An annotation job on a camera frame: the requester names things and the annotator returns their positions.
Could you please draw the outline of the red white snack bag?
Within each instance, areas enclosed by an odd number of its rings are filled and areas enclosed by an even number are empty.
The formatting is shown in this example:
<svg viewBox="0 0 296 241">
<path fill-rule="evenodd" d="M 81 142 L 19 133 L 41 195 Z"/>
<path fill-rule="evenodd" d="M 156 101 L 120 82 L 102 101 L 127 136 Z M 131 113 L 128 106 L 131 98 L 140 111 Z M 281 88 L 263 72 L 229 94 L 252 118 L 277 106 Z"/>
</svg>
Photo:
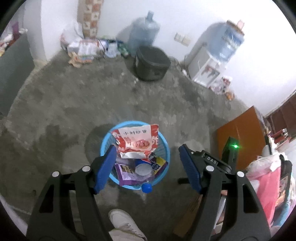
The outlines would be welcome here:
<svg viewBox="0 0 296 241">
<path fill-rule="evenodd" d="M 122 159 L 147 159 L 159 144 L 159 125 L 131 126 L 111 132 Z"/>
</svg>

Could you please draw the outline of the orange wooden board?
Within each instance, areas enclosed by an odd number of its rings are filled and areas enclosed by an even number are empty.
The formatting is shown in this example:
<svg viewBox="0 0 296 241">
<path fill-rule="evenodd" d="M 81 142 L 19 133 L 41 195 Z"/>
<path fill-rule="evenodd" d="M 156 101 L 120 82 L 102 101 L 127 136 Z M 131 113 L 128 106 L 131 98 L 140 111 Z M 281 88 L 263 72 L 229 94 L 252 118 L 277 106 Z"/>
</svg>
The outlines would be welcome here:
<svg viewBox="0 0 296 241">
<path fill-rule="evenodd" d="M 252 161 L 261 155 L 266 145 L 263 117 L 252 106 L 234 120 L 218 128 L 216 137 L 219 157 L 222 156 L 222 150 L 229 137 L 238 140 L 239 148 L 236 169 L 244 170 Z"/>
</svg>

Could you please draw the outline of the white shoe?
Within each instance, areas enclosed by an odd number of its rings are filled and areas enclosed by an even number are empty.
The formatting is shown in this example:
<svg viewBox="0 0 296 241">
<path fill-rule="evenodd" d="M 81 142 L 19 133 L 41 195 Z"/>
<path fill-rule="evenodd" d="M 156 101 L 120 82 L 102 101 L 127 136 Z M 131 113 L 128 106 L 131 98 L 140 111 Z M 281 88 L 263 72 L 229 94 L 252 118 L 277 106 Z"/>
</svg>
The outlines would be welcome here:
<svg viewBox="0 0 296 241">
<path fill-rule="evenodd" d="M 109 232 L 112 240 L 147 240 L 147 237 L 139 229 L 133 218 L 121 209 L 112 209 L 108 214 L 114 229 Z"/>
</svg>

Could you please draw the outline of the clear bottle blue cap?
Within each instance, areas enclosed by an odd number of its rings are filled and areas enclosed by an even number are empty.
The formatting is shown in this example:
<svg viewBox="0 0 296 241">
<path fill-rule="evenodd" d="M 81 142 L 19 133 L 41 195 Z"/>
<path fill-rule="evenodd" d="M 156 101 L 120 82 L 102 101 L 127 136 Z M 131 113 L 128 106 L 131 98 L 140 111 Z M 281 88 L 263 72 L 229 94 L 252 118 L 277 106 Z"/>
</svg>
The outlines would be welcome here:
<svg viewBox="0 0 296 241">
<path fill-rule="evenodd" d="M 148 194 L 152 192 L 152 183 L 154 181 L 154 170 L 150 164 L 139 164 L 135 167 L 137 181 L 142 192 Z"/>
</svg>

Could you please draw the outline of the blue plastic waste basket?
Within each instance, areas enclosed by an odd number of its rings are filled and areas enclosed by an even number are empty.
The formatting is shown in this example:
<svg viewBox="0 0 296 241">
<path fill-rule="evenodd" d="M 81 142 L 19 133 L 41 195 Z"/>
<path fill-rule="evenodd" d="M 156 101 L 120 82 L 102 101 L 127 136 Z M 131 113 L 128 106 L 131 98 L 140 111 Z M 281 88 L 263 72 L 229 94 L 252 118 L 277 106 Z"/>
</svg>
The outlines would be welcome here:
<svg viewBox="0 0 296 241">
<path fill-rule="evenodd" d="M 128 120 L 128 121 L 121 122 L 115 125 L 114 127 L 112 127 L 102 140 L 101 147 L 100 147 L 100 155 L 103 156 L 106 153 L 109 146 L 111 144 L 116 143 L 114 136 L 111 134 L 113 130 L 118 128 L 128 127 L 128 126 L 143 126 L 143 125 L 147 125 L 147 123 L 143 121 L 138 121 L 138 120 Z M 166 141 L 166 138 L 163 136 L 161 132 L 159 132 L 158 148 L 154 151 L 154 153 L 156 154 L 157 157 L 161 157 L 164 160 L 166 160 L 168 164 L 166 165 L 165 169 L 154 179 L 154 181 L 152 182 L 153 186 L 161 182 L 161 180 L 166 176 L 170 167 L 171 151 L 170 151 L 168 142 Z"/>
</svg>

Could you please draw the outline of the purple snack wrapper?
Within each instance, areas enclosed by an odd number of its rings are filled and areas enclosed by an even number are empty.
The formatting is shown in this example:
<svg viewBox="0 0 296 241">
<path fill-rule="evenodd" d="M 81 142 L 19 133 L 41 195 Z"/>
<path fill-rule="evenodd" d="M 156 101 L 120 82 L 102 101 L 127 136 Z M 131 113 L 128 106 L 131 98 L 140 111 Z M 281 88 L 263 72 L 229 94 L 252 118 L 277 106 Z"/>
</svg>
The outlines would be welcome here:
<svg viewBox="0 0 296 241">
<path fill-rule="evenodd" d="M 130 166 L 116 163 L 115 169 L 120 186 L 138 185 L 137 175 L 134 173 L 133 169 Z"/>
</svg>

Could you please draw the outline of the white water dispenser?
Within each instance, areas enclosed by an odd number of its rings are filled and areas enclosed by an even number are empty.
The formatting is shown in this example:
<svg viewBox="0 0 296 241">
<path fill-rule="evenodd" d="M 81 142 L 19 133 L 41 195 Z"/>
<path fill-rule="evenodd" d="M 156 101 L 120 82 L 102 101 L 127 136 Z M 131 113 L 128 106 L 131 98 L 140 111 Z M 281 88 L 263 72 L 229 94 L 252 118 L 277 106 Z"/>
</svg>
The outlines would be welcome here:
<svg viewBox="0 0 296 241">
<path fill-rule="evenodd" d="M 205 47 L 200 48 L 188 66 L 189 77 L 206 88 L 221 77 L 224 71 L 225 65 L 216 60 Z"/>
</svg>

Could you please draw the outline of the black round pot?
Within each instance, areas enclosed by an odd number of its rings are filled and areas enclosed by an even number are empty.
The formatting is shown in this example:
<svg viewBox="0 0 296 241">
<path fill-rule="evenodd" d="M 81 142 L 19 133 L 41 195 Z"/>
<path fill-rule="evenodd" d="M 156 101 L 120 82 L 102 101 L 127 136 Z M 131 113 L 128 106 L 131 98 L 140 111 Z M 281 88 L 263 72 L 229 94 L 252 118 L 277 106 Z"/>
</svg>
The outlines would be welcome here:
<svg viewBox="0 0 296 241">
<path fill-rule="evenodd" d="M 134 70 L 144 81 L 163 79 L 170 68 L 171 61 L 165 52 L 153 46 L 140 46 L 134 60 Z"/>
</svg>

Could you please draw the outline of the blue water bottle on dispenser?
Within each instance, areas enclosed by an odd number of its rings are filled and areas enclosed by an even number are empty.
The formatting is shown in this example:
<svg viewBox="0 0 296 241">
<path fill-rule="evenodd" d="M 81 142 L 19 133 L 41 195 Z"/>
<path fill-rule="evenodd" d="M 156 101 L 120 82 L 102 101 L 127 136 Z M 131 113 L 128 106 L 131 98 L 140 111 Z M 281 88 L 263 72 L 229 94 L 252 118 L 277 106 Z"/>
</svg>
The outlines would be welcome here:
<svg viewBox="0 0 296 241">
<path fill-rule="evenodd" d="M 220 23 L 208 42 L 208 52 L 218 61 L 228 63 L 244 42 L 243 31 L 233 22 Z"/>
</svg>

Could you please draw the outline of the empty blue water jug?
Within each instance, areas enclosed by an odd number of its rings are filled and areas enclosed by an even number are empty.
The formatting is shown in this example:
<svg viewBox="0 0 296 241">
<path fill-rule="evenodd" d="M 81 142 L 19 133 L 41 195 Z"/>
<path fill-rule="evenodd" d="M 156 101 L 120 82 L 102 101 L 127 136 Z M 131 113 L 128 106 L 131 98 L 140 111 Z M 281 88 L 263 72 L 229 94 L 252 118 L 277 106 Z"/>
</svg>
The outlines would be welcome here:
<svg viewBox="0 0 296 241">
<path fill-rule="evenodd" d="M 140 46 L 151 46 L 160 30 L 160 24 L 154 19 L 154 12 L 148 11 L 146 17 L 136 19 L 127 42 L 127 48 L 132 57 Z"/>
</svg>

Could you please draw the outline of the dark grey cabinet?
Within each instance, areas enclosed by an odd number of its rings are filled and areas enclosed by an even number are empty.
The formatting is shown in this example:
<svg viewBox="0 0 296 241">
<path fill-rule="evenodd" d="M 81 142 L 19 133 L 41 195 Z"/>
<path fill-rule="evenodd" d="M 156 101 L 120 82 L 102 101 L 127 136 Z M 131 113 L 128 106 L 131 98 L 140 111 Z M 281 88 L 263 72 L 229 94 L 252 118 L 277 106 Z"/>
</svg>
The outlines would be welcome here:
<svg viewBox="0 0 296 241">
<path fill-rule="evenodd" d="M 35 68 L 26 34 L 1 56 L 1 114 L 7 116 L 18 91 Z"/>
</svg>

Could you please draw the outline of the pile of papers and boxes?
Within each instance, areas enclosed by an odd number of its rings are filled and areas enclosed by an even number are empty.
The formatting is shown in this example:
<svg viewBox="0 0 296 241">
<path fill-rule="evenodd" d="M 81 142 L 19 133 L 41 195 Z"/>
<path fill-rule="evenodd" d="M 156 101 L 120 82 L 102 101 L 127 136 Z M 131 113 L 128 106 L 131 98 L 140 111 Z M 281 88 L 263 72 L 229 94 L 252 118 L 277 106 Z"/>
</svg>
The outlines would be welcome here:
<svg viewBox="0 0 296 241">
<path fill-rule="evenodd" d="M 76 68 L 99 58 L 126 58 L 130 55 L 125 43 L 116 39 L 75 40 L 66 47 L 66 51 L 70 58 L 68 63 Z"/>
</svg>

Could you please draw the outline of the white plastic bag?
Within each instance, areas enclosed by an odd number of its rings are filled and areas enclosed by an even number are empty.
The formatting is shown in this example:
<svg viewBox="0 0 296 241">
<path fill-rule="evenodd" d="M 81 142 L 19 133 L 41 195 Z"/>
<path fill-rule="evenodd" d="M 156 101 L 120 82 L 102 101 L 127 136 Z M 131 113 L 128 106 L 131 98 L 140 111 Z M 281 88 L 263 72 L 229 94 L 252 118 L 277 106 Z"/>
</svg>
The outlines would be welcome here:
<svg viewBox="0 0 296 241">
<path fill-rule="evenodd" d="M 63 50 L 67 50 L 67 47 L 72 42 L 77 42 L 84 39 L 82 25 L 73 20 L 63 30 L 60 37 L 60 45 Z"/>
</svg>

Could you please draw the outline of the stack of patterned tiles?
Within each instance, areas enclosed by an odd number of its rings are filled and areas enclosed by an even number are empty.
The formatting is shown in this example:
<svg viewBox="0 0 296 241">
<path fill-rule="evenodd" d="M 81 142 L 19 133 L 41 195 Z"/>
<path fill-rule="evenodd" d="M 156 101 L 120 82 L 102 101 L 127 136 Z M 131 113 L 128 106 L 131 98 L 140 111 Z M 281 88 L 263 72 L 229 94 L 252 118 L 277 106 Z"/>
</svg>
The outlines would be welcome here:
<svg viewBox="0 0 296 241">
<path fill-rule="evenodd" d="M 78 1 L 78 22 L 82 25 L 84 38 L 97 38 L 99 19 L 103 0 L 80 0 Z"/>
</svg>

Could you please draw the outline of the wall power socket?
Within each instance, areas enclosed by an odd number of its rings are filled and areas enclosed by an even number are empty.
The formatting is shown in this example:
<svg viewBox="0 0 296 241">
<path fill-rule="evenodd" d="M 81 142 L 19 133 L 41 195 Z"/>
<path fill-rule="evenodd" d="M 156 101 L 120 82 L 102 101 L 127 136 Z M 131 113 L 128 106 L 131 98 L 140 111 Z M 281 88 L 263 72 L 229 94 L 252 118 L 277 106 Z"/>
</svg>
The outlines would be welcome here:
<svg viewBox="0 0 296 241">
<path fill-rule="evenodd" d="M 174 40 L 186 47 L 188 47 L 191 43 L 191 39 L 189 37 L 181 35 L 179 33 L 175 34 Z"/>
</svg>

